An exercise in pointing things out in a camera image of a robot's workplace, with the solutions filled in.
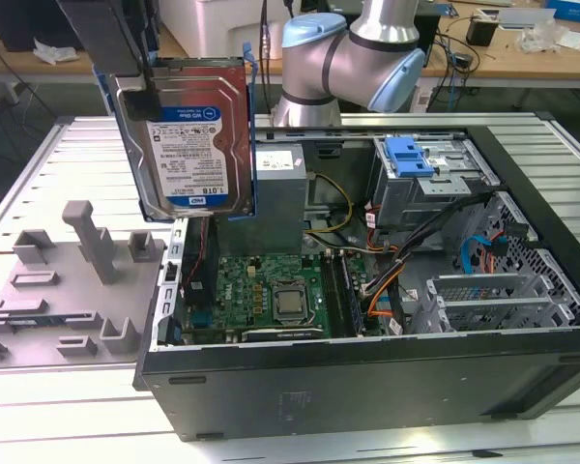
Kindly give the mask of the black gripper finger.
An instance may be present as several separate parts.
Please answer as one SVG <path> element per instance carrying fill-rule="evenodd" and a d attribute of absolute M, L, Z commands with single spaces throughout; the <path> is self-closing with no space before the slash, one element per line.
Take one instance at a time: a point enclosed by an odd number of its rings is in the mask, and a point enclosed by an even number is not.
<path fill-rule="evenodd" d="M 151 81 L 160 49 L 157 1 L 60 1 L 67 18 L 93 63 L 101 94 L 114 113 L 110 78 L 136 79 L 125 92 L 125 111 L 133 121 L 157 121 L 160 99 Z"/>

